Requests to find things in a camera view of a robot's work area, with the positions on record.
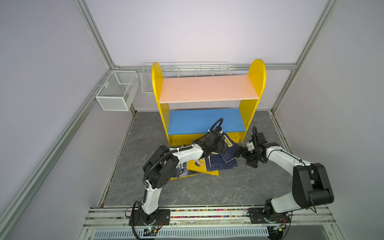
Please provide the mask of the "navy book yellow label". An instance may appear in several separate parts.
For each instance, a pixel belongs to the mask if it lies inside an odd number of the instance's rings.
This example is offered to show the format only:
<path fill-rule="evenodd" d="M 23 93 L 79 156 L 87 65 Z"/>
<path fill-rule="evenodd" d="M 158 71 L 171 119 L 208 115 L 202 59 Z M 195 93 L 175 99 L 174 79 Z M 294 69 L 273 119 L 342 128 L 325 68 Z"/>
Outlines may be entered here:
<path fill-rule="evenodd" d="M 238 162 L 236 153 L 239 149 L 238 145 L 226 133 L 224 133 L 224 136 L 228 147 L 225 154 L 218 154 L 219 163 L 237 166 Z"/>

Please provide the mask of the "yellow cartoon cover book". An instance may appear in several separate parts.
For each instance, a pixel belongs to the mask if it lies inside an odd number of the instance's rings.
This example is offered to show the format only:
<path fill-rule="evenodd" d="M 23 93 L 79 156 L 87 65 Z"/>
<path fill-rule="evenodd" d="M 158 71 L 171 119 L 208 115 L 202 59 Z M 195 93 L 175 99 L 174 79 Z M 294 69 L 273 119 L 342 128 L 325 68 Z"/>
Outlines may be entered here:
<path fill-rule="evenodd" d="M 197 172 L 197 173 L 202 173 L 202 174 L 207 174 L 211 176 L 219 176 L 219 171 L 209 171 L 207 170 L 205 160 L 200 159 L 200 160 L 192 160 L 188 161 L 185 163 L 185 168 L 189 171 Z"/>

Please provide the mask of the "black book white characters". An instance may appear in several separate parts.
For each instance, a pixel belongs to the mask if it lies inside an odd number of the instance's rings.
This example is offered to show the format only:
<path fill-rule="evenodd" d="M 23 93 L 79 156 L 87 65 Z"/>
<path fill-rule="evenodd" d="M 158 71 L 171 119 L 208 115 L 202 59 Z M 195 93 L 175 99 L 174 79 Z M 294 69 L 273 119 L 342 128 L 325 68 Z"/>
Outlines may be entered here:
<path fill-rule="evenodd" d="M 193 175 L 194 172 L 191 172 L 187 169 L 187 163 L 182 163 L 176 166 L 175 170 L 172 173 L 171 180 L 186 178 L 191 174 Z"/>

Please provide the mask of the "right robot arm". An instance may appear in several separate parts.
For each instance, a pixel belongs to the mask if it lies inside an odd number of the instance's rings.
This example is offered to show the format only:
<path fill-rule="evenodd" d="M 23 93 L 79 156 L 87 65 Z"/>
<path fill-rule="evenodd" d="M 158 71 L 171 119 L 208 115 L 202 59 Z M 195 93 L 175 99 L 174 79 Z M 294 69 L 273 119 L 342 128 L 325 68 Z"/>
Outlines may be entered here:
<path fill-rule="evenodd" d="M 292 190 L 280 197 L 266 200 L 262 216 L 274 223 L 289 212 L 327 205 L 335 196 L 324 165 L 310 163 L 284 150 L 277 143 L 268 143 L 263 133 L 255 133 L 245 147 L 239 147 L 237 158 L 257 168 L 258 163 L 274 162 L 292 176 Z"/>

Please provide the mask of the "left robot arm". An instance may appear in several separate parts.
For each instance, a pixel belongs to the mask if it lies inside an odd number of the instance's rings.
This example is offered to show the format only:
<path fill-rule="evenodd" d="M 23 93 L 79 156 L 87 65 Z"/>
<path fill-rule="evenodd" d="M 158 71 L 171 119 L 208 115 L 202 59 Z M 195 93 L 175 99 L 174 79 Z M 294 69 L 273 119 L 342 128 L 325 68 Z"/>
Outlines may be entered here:
<path fill-rule="evenodd" d="M 144 164 L 143 184 L 144 197 L 138 205 L 139 219 L 145 225 L 155 222 L 159 210 L 159 198 L 164 187 L 179 165 L 189 161 L 198 161 L 208 157 L 212 152 L 224 154 L 228 144 L 225 142 L 223 130 L 217 127 L 193 141 L 193 144 L 179 148 L 160 146 Z"/>

